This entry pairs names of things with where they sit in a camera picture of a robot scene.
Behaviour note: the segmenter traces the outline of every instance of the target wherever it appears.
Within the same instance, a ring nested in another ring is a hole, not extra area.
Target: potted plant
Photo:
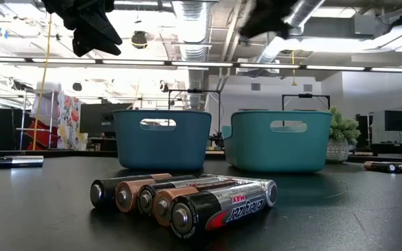
[[[348,159],[350,145],[356,146],[356,138],[361,134],[356,129],[359,123],[354,119],[344,119],[336,107],[332,107],[330,112],[333,117],[329,129],[327,163],[342,163]]]

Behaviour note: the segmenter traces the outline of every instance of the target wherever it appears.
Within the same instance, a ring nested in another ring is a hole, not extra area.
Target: white wall
[[[322,95],[330,95],[332,106],[344,109],[342,72],[336,73],[321,83]]]
[[[336,73],[322,82],[322,93],[346,118],[402,107],[402,73]]]
[[[224,108],[224,115],[221,119],[221,126],[230,126],[230,117],[239,109],[269,109],[282,110],[282,94],[304,93],[304,84],[313,85],[313,94],[321,94],[320,82],[313,77],[296,77],[297,86],[292,85],[292,78],[287,77],[281,80],[278,77],[249,77],[231,76],[225,84],[221,94],[221,103]],[[209,76],[209,89],[214,90],[218,83],[218,76]],[[251,91],[251,83],[260,83],[261,91]],[[285,107],[286,110],[293,109],[321,109],[326,110],[317,99],[293,98]],[[211,135],[218,130],[218,103],[209,97],[207,103],[208,112],[212,115]]]

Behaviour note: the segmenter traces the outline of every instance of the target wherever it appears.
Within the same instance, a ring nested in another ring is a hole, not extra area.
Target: white planter
[[[348,159],[349,145],[346,139],[337,141],[328,140],[327,163],[339,164]]]

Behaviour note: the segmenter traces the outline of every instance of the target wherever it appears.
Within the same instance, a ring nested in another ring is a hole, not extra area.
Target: yellow rope
[[[45,80],[46,80],[46,70],[47,70],[47,62],[49,61],[49,53],[50,53],[50,29],[52,27],[52,15],[49,18],[49,31],[47,32],[47,54],[46,54],[46,61],[45,61],[45,70],[43,72],[43,81],[41,82],[41,91],[40,91],[40,98],[38,99],[38,106],[36,108],[35,114],[35,126],[33,128],[33,150],[36,150],[36,130],[38,126],[38,115],[40,114],[41,109],[41,99],[43,98],[43,91],[45,88]]]
[[[292,51],[292,64],[295,64],[295,62],[294,62],[294,51]],[[293,86],[297,85],[295,80],[296,80],[296,70],[292,69],[292,85]]]

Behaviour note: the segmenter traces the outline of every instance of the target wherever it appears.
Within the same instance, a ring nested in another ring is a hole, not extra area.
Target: battery
[[[44,161],[43,156],[4,156],[0,158],[0,169],[42,167]]]
[[[246,183],[257,183],[260,185],[263,190],[266,192],[266,205],[268,207],[274,207],[274,204],[277,200],[277,185],[276,182],[270,179],[261,179],[261,178],[244,178],[244,177],[236,177],[236,176],[224,176],[224,175],[211,175],[211,174],[202,174],[201,177],[210,177],[215,176],[222,181],[225,180],[233,180],[238,184],[246,184]]]
[[[213,183],[206,183],[202,185],[188,186],[184,188],[170,188],[162,189],[156,193],[153,203],[153,214],[158,223],[163,227],[170,226],[168,219],[169,206],[172,200],[178,196],[191,195],[197,192],[212,190],[216,188],[225,188],[237,185],[235,181],[217,181]]]
[[[257,183],[178,196],[170,204],[170,226],[178,238],[190,239],[261,211],[266,192]]]
[[[374,162],[367,161],[364,168],[375,172],[402,173],[402,162]]]
[[[201,185],[206,183],[212,183],[215,181],[220,181],[216,177],[207,178],[194,178],[191,180],[184,181],[170,181],[159,184],[144,185],[139,190],[139,196],[137,196],[137,207],[139,212],[144,215],[151,216],[153,211],[153,201],[156,193],[161,189],[166,188],[182,188],[187,186]]]
[[[96,179],[91,184],[90,198],[95,208],[116,208],[114,194],[117,185],[122,181],[138,181],[143,179],[169,178],[171,174],[148,174],[118,178]]]
[[[136,209],[137,196],[139,195],[139,190],[143,185],[165,183],[170,181],[182,181],[194,178],[195,177],[193,175],[183,175],[171,178],[148,178],[140,181],[122,181],[116,187],[115,200],[117,208],[124,213],[128,213]]]

